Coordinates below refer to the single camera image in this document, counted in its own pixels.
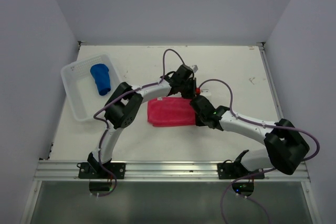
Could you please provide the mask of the pink towel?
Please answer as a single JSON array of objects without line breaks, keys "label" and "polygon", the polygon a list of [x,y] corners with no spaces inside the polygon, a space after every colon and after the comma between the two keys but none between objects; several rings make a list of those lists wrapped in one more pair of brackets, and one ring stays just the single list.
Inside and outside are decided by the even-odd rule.
[{"label": "pink towel", "polygon": [[148,122],[155,127],[191,126],[196,124],[191,99],[163,97],[150,100]]}]

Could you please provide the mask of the blue towel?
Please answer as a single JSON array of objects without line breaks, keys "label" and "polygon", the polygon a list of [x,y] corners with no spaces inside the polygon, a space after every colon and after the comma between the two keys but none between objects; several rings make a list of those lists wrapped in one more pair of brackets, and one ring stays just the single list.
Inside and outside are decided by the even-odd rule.
[{"label": "blue towel", "polygon": [[100,96],[104,96],[111,91],[109,68],[102,63],[93,65],[90,73],[95,81]]}]

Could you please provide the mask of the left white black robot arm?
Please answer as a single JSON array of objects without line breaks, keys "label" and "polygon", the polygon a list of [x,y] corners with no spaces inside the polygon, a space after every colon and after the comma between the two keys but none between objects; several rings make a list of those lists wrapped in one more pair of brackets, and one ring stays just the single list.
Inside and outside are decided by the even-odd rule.
[{"label": "left white black robot arm", "polygon": [[122,131],[135,120],[142,104],[178,93],[185,99],[193,98],[196,71],[196,65],[189,67],[182,64],[171,75],[164,73],[154,83],[142,86],[132,86],[126,82],[119,84],[105,106],[93,116],[95,120],[103,121],[106,129],[87,159],[92,174],[97,178],[112,174],[108,163],[112,160],[113,149]]}]

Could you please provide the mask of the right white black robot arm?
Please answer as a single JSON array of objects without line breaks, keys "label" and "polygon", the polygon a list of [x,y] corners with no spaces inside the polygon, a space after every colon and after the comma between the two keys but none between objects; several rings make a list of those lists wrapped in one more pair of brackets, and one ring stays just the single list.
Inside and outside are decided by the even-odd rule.
[{"label": "right white black robot arm", "polygon": [[254,125],[232,115],[228,107],[215,108],[202,95],[192,99],[190,105],[196,114],[197,125],[237,133],[265,146],[257,151],[244,150],[232,163],[223,162],[221,169],[229,178],[246,178],[265,168],[275,168],[292,175],[310,150],[288,120],[281,119],[274,123],[258,121]]}]

